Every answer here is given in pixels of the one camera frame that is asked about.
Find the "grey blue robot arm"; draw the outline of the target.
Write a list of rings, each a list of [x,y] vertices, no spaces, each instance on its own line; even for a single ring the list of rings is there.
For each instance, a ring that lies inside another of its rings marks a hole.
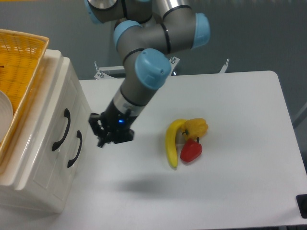
[[[93,22],[117,21],[113,41],[126,77],[107,109],[91,114],[98,146],[133,140],[132,123],[172,72],[167,55],[208,43],[210,24],[187,0],[87,0]]]

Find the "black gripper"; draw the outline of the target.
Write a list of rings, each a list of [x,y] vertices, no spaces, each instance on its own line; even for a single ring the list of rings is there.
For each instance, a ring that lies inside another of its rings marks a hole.
[[[130,116],[129,109],[125,114],[120,112],[112,101],[101,115],[91,113],[88,122],[94,135],[97,136],[97,146],[102,148],[106,143],[118,144],[132,141],[134,131],[130,127],[136,118],[136,116]]]

